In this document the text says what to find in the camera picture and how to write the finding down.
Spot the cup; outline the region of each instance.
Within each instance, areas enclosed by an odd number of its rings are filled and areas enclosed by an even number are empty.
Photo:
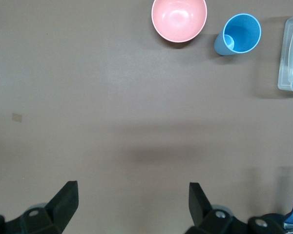
[[[242,13],[231,17],[216,38],[214,49],[220,55],[243,54],[259,43],[262,30],[252,15]]]

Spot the tabletop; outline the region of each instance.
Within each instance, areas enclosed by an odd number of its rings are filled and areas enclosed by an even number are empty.
[[[0,0],[0,214],[77,180],[65,234],[181,234],[188,186],[252,215],[293,204],[293,93],[277,88],[293,0],[207,0],[205,27],[172,43],[152,0]],[[250,13],[251,52],[213,48]]]

